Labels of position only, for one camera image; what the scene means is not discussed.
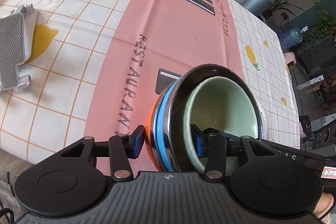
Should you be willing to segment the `right hand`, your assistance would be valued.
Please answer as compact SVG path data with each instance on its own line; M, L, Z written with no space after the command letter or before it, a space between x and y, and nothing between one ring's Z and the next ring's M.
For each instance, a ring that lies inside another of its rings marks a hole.
M313 215L321 222L332 224L331 211L335 207L335 199L330 193L322 193L314 211Z

